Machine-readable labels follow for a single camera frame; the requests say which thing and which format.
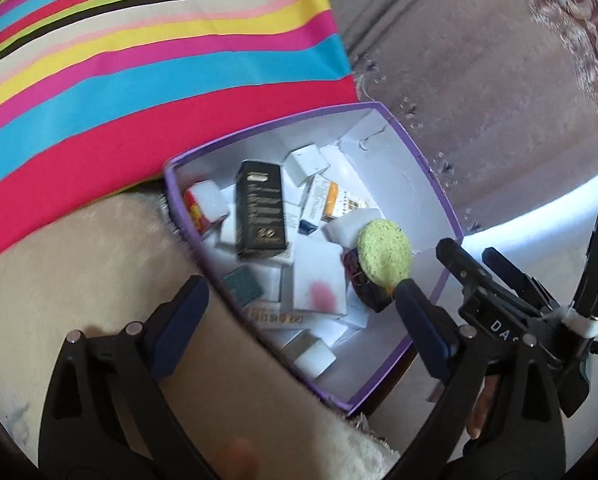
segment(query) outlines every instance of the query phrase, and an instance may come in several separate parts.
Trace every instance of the finger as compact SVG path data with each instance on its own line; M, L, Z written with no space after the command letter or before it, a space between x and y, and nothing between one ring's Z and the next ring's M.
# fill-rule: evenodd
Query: finger
M248 440L236 438L223 446L210 460L221 480L255 480L259 473L259 459Z
M472 439L479 438L482 433L486 419L492 408L492 400L497 390L498 381L499 378L496 376L486 377L484 389L482 389L477 398L473 412L468 417L468 420L466 420L466 431Z

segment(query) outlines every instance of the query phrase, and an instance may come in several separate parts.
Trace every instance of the beige fluffy rug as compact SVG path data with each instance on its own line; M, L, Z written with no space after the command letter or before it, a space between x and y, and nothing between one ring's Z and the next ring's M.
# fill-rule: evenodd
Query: beige fluffy rug
M140 194L90 205L0 256L0 421L26 455L36 462L65 334L146 319L196 272L156 202ZM216 297L162 388L205 456L235 436L251 440L261 480L379 479L397 459L314 399Z

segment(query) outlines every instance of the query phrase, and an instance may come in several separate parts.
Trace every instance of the black product box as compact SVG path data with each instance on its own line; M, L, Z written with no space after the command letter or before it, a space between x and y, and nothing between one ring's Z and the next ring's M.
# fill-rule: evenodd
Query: black product box
M267 258L286 249L281 167L244 160L237 173L237 252Z

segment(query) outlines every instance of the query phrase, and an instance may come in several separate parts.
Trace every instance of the yellow-green sponge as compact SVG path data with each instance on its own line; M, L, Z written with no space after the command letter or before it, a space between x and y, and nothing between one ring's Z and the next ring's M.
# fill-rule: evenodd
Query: yellow-green sponge
M408 278L412 264L410 240L392 220L375 220L359 233L359 264L371 282L393 288Z

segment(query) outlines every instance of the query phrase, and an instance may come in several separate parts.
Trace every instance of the pink stain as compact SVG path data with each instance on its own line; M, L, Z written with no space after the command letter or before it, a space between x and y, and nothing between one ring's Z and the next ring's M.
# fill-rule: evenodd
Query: pink stain
M336 312L337 300L330 285L326 282L312 282L310 295L313 300L314 310L319 312Z

